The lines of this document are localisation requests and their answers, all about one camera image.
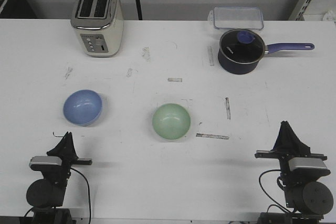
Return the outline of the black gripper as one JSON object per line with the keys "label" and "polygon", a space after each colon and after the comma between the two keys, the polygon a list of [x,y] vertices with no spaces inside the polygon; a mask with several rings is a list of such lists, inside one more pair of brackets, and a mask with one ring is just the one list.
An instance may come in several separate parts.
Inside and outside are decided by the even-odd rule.
{"label": "black gripper", "polygon": [[[284,146],[285,135],[286,143],[288,146],[290,146],[291,149],[287,148],[281,150],[281,148]],[[294,157],[308,157],[319,158],[323,161],[327,160],[327,157],[323,154],[311,153],[310,147],[299,140],[288,121],[281,122],[273,149],[271,151],[257,150],[255,157],[277,159],[280,166],[280,178],[283,182],[315,182],[321,178],[317,176],[303,176],[302,174],[294,174],[289,169],[288,161],[290,159]]]}
{"label": "black gripper", "polygon": [[[67,139],[71,157],[58,157],[66,149]],[[71,132],[66,132],[61,141],[47,152],[46,161],[46,165],[43,166],[43,177],[50,182],[66,182],[71,176],[70,170],[73,165],[92,165],[92,159],[78,158]]]}

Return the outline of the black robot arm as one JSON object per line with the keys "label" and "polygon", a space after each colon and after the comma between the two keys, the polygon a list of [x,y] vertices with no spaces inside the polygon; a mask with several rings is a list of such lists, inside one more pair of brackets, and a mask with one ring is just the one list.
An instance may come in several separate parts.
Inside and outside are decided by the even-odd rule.
{"label": "black robot arm", "polygon": [[34,213],[31,223],[76,223],[68,208],[63,208],[66,187],[71,171],[84,175],[74,165],[92,165],[92,159],[77,156],[71,132],[66,132],[60,142],[45,156],[34,156],[29,161],[33,171],[41,172],[42,179],[27,189],[26,200]]}
{"label": "black robot arm", "polygon": [[283,206],[274,200],[273,206],[281,212],[262,212],[258,223],[319,223],[332,210],[332,192],[318,181],[331,173],[324,163],[327,156],[312,153],[287,121],[281,122],[273,148],[257,151],[255,157],[278,160],[277,185],[286,203]]}

